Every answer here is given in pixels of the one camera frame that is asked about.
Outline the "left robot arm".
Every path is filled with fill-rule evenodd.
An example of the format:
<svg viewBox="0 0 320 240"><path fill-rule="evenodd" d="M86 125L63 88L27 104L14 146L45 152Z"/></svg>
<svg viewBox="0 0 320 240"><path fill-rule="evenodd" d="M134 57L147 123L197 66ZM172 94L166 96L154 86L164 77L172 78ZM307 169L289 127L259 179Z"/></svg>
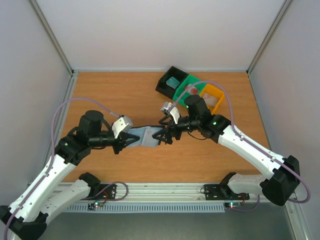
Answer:
<svg viewBox="0 0 320 240"><path fill-rule="evenodd" d="M83 173L65 191L53 198L50 195L92 150L112 147L118 154L138 141L138 136L128 133L132 126L127 116L121 115L109 125L101 112L87 111L78 126L58 142L53 156L25 192L10 205L0 207L0 220L5 224L5 230L11 230L21 240L37 240L49 222L73 203L96 199L100 195L108 198L110 194L101 186L101 181L89 172Z"/></svg>

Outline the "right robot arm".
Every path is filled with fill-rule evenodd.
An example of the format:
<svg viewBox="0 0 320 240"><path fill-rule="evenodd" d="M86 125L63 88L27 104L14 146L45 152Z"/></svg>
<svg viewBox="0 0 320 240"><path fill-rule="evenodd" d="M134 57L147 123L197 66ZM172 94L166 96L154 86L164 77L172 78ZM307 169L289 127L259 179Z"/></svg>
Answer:
<svg viewBox="0 0 320 240"><path fill-rule="evenodd" d="M230 172L220 182L220 193L228 200L235 195L263 195L271 203L283 206L300 184L299 161L290 155L283 157L256 143L220 114L211 114L204 99L198 95L188 96L184 101L188 115L181 116L176 108L166 102L162 112L166 115L159 123L164 128L153 134L153 138L172 144L183 132L198 131L206 140L220 144L249 162L259 175L241 175Z"/></svg>

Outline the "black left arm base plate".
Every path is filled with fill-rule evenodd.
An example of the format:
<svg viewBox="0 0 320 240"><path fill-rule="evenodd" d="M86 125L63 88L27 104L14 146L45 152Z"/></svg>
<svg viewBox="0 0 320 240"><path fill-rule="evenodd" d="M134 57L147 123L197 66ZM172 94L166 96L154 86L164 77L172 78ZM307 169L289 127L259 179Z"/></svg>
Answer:
<svg viewBox="0 0 320 240"><path fill-rule="evenodd" d="M114 200L116 196L117 185L111 184L100 184L99 186L94 187L90 190L90 193L84 200L95 200L95 201L102 201L102 200Z"/></svg>

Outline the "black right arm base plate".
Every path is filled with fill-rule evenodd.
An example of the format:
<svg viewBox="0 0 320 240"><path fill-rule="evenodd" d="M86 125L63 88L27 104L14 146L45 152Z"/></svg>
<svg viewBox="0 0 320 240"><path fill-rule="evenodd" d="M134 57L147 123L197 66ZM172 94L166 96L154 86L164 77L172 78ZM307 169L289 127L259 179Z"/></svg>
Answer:
<svg viewBox="0 0 320 240"><path fill-rule="evenodd" d="M221 186L220 184L204 184L200 191L205 195L206 201L242 201L250 199L248 193L234 193L228 186Z"/></svg>

